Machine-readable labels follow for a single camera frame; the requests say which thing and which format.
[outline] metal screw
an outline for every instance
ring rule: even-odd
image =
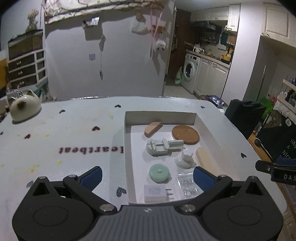
[[[111,212],[113,211],[114,209],[114,206],[112,204],[102,204],[100,206],[100,209],[103,211],[103,212]]]
[[[196,207],[192,204],[185,204],[181,207],[181,210],[187,213],[195,211]]]

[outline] brown wooden disc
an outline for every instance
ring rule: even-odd
[[[175,126],[172,130],[172,135],[176,140],[183,140],[184,144],[187,145],[194,145],[200,140],[197,131],[186,125]]]

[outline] orange object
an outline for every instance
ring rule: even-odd
[[[161,122],[152,122],[149,124],[144,131],[144,135],[146,137],[151,137],[155,132],[157,132],[161,128]]]
[[[194,145],[200,140],[197,131],[186,125],[175,126],[172,130],[172,135],[176,140],[183,140],[184,144],[187,145]]]

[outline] white suction cup hook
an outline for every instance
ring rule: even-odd
[[[175,157],[175,163],[177,166],[184,168],[184,169],[189,169],[192,167],[193,164],[193,152],[185,149],[182,151],[181,154],[177,155]]]

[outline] kettle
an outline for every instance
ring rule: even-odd
[[[10,115],[15,122],[30,119],[41,110],[41,102],[32,90],[28,90],[27,94],[23,94],[21,91],[18,93],[18,98],[10,97],[8,100]]]

